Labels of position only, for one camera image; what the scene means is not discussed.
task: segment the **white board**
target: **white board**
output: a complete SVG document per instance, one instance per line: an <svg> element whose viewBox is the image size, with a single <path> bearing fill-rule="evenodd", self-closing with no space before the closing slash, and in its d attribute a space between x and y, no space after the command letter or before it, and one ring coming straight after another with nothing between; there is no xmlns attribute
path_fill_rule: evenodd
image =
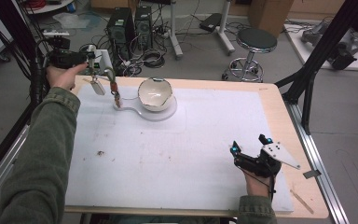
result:
<svg viewBox="0 0 358 224"><path fill-rule="evenodd" d="M124 98L136 96L135 87L119 89ZM110 94L97 95L90 85L80 90L66 205L238 210L246 183L229 148L236 140L255 157L258 135L270 136L258 93L175 89L174 95L176 113L151 122L116 111ZM276 190L275 211L293 211L283 173Z"/></svg>
<svg viewBox="0 0 358 224"><path fill-rule="evenodd" d="M301 26L285 24L284 28L287 30L298 30L301 28ZM311 43L304 43L301 41L301 36L303 34L302 31L298 33L289 32L287 34L289 35L289 38L292 41L293 46L295 47L298 57L300 58L301 62L304 64L307 61L307 59L310 57L310 54L312 53L314 46L312 46ZM355 53L353 57L357 59L357 61L354 61L353 63L348 65L348 67L346 67L344 70L358 71L358 53ZM321 68L334 70L330 62L324 62Z"/></svg>

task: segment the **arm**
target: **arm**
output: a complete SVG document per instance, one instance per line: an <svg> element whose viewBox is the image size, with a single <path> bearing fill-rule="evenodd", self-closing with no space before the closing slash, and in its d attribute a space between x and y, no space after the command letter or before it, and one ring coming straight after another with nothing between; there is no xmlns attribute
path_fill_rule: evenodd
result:
<svg viewBox="0 0 358 224"><path fill-rule="evenodd" d="M13 172L2 186L0 223L60 223L80 106L69 90L86 66L48 68L51 90L34 111Z"/></svg>
<svg viewBox="0 0 358 224"><path fill-rule="evenodd" d="M240 198L238 224L275 224L277 219L269 198L269 179L243 171L248 195Z"/></svg>

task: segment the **desktop computer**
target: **desktop computer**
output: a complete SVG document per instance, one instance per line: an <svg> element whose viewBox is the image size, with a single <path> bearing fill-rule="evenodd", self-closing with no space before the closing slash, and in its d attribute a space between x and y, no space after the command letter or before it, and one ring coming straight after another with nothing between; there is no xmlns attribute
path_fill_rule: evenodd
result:
<svg viewBox="0 0 358 224"><path fill-rule="evenodd" d="M135 50L135 29L129 7L116 7L106 25L113 51L113 61L128 61Z"/></svg>
<svg viewBox="0 0 358 224"><path fill-rule="evenodd" d="M153 48L152 9L137 7L135 12L135 29L139 50Z"/></svg>

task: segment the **green sleeve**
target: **green sleeve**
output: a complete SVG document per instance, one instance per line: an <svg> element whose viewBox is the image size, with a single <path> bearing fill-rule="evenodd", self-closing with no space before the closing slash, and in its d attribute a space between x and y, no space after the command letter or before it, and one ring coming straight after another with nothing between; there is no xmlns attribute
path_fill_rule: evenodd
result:
<svg viewBox="0 0 358 224"><path fill-rule="evenodd" d="M237 224L275 224L271 200L261 196L242 196Z"/></svg>
<svg viewBox="0 0 358 224"><path fill-rule="evenodd" d="M60 223L80 101L52 88L34 111L10 177L2 186L0 223Z"/></svg>

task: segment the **white container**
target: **white container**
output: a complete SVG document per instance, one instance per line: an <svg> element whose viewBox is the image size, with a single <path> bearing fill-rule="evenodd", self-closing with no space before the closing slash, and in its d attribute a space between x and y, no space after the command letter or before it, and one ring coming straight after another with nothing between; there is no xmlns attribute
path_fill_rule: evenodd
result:
<svg viewBox="0 0 358 224"><path fill-rule="evenodd" d="M138 97L147 110L159 112L168 108L172 102L171 84L160 77L150 77L138 88Z"/></svg>

